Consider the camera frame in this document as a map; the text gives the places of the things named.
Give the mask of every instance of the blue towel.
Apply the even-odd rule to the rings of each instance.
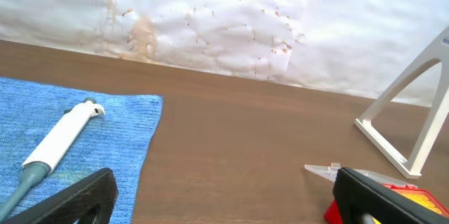
[[[157,95],[108,95],[0,77],[0,204],[18,186],[22,163],[64,110],[92,97],[106,111],[92,118],[57,168],[33,187],[15,215],[98,169],[113,170],[119,189],[110,223],[130,223],[140,171],[162,113]]]

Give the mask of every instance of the brown tabletop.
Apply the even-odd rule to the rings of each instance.
[[[372,100],[0,41],[0,76],[164,96],[133,223],[324,223],[332,186],[305,164],[405,178],[355,127]],[[408,156],[428,109],[392,103],[373,124]],[[449,132],[422,177],[449,206]]]

